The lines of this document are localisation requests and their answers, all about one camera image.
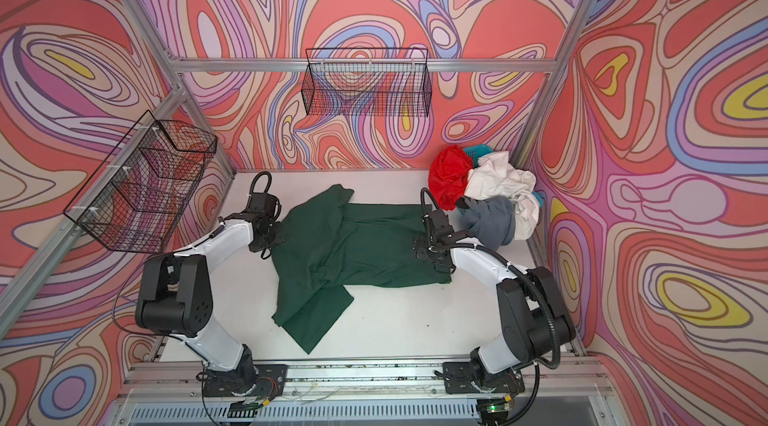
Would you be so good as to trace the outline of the green t shirt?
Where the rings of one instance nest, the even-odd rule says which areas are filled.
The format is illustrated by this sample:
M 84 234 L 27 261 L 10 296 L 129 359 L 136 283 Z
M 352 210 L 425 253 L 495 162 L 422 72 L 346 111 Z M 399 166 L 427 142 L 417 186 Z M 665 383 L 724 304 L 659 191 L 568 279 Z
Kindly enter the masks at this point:
M 448 284 L 416 256 L 423 235 L 413 204 L 357 204 L 354 192 L 333 185 L 292 208 L 271 250 L 278 275 L 274 323 L 311 353 L 354 298 L 350 286 L 407 288 Z

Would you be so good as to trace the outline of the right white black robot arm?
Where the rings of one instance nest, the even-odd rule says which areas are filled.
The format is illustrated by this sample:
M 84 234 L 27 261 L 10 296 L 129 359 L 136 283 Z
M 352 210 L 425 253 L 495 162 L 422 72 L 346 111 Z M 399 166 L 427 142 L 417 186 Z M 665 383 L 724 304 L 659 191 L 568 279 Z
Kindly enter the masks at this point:
M 446 390 L 493 392 L 511 381 L 509 389 L 520 392 L 522 369 L 558 369 L 562 346 L 575 339 L 576 331 L 553 273 L 545 267 L 521 269 L 468 233 L 455 231 L 441 210 L 424 213 L 422 223 L 425 233 L 413 246 L 416 257 L 439 272 L 470 274 L 495 295 L 498 306 L 499 335 L 474 349 L 468 361 L 443 366 Z

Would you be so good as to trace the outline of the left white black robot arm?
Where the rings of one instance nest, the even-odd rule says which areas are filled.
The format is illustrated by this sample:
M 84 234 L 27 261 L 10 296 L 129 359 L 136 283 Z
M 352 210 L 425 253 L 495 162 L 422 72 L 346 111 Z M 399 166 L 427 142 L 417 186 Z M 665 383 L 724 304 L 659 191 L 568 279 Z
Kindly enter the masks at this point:
M 276 242 L 280 212 L 276 196 L 252 193 L 246 208 L 221 220 L 213 232 L 143 264 L 136 324 L 180 340 L 202 360 L 207 379 L 235 395 L 255 386 L 258 370 L 250 348 L 214 318 L 211 273 L 240 250 L 265 255 Z

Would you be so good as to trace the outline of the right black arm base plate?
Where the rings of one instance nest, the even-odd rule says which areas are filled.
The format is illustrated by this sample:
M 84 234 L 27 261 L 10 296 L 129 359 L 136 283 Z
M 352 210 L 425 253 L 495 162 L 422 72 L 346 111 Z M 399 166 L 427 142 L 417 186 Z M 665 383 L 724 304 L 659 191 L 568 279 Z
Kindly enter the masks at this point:
M 448 394 L 504 394 L 517 396 L 525 391 L 522 376 L 512 370 L 488 373 L 475 361 L 444 362 L 433 371 Z

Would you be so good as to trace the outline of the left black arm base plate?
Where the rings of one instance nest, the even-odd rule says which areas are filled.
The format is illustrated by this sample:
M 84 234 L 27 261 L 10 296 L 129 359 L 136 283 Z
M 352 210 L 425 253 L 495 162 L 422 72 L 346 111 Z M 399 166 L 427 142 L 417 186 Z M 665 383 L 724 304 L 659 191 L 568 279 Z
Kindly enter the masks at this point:
M 288 366 L 286 364 L 256 364 L 252 372 L 212 371 L 204 369 L 196 379 L 201 383 L 205 398 L 255 397 L 274 399 L 284 391 Z

